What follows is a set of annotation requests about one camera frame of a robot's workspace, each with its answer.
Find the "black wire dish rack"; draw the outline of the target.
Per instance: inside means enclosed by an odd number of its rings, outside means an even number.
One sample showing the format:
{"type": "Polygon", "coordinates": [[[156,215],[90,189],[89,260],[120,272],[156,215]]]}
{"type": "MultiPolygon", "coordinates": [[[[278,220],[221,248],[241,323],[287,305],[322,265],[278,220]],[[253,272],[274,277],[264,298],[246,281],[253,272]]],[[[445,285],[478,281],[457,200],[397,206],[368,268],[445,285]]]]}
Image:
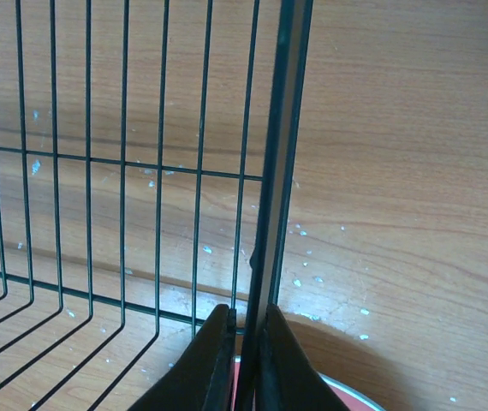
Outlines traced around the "black wire dish rack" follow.
{"type": "Polygon", "coordinates": [[[0,1],[0,410],[130,407],[206,319],[161,299],[170,4],[157,118],[128,108],[129,1],[0,1]]]}

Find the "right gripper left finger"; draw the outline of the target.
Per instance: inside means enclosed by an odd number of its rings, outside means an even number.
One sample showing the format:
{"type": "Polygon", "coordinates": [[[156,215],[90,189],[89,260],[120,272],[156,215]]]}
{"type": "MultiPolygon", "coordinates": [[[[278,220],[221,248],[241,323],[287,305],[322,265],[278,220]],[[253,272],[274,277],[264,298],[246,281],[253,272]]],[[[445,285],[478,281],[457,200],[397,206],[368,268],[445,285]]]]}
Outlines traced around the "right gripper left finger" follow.
{"type": "Polygon", "coordinates": [[[173,367],[132,410],[229,410],[235,376],[235,310],[215,306],[173,367]]]}

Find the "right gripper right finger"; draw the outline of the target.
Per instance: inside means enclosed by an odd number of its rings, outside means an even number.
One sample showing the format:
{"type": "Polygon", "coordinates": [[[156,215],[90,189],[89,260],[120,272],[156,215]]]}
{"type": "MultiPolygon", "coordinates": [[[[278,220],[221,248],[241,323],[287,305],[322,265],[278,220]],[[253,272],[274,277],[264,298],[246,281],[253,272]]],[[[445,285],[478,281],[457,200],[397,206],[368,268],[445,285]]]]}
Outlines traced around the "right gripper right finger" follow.
{"type": "Polygon", "coordinates": [[[313,369],[278,306],[266,310],[255,382],[257,410],[347,410],[313,369]]]}

